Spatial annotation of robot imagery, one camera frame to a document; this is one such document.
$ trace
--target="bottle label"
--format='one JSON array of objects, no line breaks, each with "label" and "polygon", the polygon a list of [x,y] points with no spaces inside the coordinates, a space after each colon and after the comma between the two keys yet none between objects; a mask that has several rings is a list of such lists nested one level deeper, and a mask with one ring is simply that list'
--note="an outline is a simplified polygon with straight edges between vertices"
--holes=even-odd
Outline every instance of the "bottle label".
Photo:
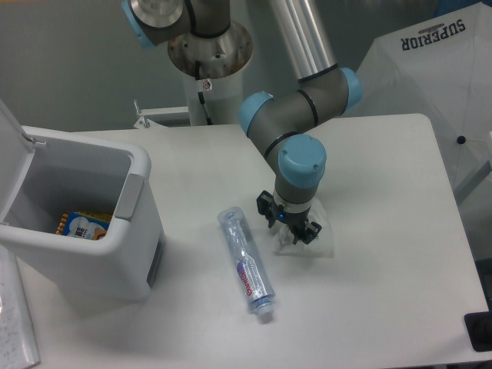
[{"label": "bottle label", "polygon": [[251,284],[249,283],[248,276],[246,275],[246,270],[244,269],[243,263],[238,263],[238,274],[239,274],[239,278],[244,284],[244,288],[246,289],[246,295],[251,296],[253,290],[251,290]]},{"label": "bottle label", "polygon": [[246,255],[242,261],[239,261],[236,270],[241,283],[244,285],[244,292],[249,302],[268,295],[256,262],[251,256]]}]

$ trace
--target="plastic water bottle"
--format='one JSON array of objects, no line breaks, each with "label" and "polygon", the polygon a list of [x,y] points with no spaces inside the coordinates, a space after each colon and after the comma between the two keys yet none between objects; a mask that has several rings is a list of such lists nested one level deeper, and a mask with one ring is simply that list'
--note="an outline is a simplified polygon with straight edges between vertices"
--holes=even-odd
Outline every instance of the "plastic water bottle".
[{"label": "plastic water bottle", "polygon": [[221,212],[217,219],[228,241],[229,251],[241,279],[249,308],[259,317],[272,314],[275,292],[264,271],[258,248],[243,211],[238,207],[230,208]]}]

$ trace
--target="trash bin lid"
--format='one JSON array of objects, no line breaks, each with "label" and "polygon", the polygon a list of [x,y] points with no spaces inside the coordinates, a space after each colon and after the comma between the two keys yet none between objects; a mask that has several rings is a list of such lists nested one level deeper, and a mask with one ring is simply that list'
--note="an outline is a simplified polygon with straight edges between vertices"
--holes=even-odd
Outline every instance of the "trash bin lid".
[{"label": "trash bin lid", "polygon": [[35,153],[33,140],[0,100],[0,222],[24,181]]}]

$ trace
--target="black object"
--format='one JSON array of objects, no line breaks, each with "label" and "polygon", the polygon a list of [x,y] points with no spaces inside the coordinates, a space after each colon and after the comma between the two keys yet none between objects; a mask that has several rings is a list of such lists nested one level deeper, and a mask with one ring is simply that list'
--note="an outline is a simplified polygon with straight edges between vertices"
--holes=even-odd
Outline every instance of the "black object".
[{"label": "black object", "polygon": [[289,213],[284,211],[282,204],[275,204],[274,197],[267,191],[261,192],[256,199],[258,213],[264,215],[268,220],[268,227],[271,228],[276,221],[288,225],[290,231],[294,235],[293,244],[297,244],[298,240],[309,244],[320,233],[322,227],[312,221],[308,222],[308,214],[311,208],[308,208],[301,213]]},{"label": "black object", "polygon": [[488,364],[490,364],[489,361],[482,361],[481,363],[478,363],[476,366],[472,367],[471,369],[484,369]]},{"label": "black object", "polygon": [[477,352],[492,351],[492,313],[470,313],[464,316],[471,345]]},{"label": "black object", "polygon": [[160,241],[158,241],[157,247],[155,248],[154,258],[152,259],[152,264],[147,274],[147,284],[149,287],[152,287],[155,281],[155,275],[157,274],[157,270],[162,259],[162,247],[163,245]]}]

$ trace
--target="metal pipe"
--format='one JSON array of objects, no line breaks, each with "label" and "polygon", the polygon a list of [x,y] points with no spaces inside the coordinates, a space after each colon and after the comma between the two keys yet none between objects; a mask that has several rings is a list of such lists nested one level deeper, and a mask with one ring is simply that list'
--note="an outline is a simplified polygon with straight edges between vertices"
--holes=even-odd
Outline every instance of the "metal pipe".
[{"label": "metal pipe", "polygon": [[337,64],[314,0],[270,0],[298,79]]}]

